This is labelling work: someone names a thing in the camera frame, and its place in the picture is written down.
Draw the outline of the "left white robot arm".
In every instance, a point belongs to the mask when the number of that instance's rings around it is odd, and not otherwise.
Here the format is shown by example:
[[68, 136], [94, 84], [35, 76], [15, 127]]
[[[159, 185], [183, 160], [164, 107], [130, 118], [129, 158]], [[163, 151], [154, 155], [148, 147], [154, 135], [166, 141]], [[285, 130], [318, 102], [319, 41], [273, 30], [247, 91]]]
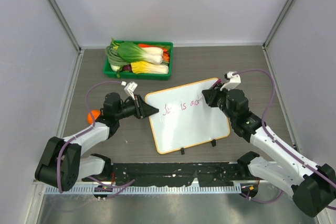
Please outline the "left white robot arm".
[[69, 191], [84, 178], [97, 178], [105, 182], [112, 174], [111, 159], [100, 154], [87, 158], [82, 155], [100, 142], [111, 138], [120, 126], [120, 120], [134, 116], [148, 118], [159, 110], [147, 104], [140, 95], [122, 100], [118, 93], [105, 96], [103, 107], [94, 123], [75, 135], [48, 140], [35, 170], [35, 179]]

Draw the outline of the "orange framed whiteboard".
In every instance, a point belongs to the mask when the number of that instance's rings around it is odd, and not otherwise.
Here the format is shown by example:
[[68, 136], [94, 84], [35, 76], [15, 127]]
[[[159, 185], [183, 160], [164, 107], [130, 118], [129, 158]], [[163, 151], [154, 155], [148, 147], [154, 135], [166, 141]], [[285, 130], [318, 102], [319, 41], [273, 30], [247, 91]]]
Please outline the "orange framed whiteboard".
[[209, 107], [202, 91], [218, 78], [210, 78], [149, 93], [145, 102], [159, 112], [149, 121], [160, 154], [179, 151], [230, 135], [229, 120], [218, 108]]

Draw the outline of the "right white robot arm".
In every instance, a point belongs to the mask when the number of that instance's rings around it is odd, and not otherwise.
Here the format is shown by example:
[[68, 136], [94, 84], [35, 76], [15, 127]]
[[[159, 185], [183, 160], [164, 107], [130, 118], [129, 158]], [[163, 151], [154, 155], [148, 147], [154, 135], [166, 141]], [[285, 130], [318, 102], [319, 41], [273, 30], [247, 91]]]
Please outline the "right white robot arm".
[[249, 152], [238, 160], [239, 177], [254, 176], [268, 181], [290, 196], [309, 217], [316, 217], [335, 200], [335, 170], [328, 164], [318, 165], [279, 138], [250, 111], [242, 90], [213, 87], [203, 90], [202, 95], [209, 107], [219, 108], [229, 118], [236, 135], [274, 160], [270, 163]]

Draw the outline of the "pink whiteboard marker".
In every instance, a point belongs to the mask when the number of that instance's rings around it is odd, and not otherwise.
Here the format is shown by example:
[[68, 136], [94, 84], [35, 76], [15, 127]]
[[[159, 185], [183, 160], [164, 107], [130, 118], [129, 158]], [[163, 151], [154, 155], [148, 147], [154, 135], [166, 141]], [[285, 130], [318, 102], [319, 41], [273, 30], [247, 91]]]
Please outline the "pink whiteboard marker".
[[204, 99], [206, 103], [214, 94], [214, 90], [222, 84], [221, 79], [217, 79], [209, 88], [203, 89], [201, 91], [201, 96], [198, 98], [198, 101]]

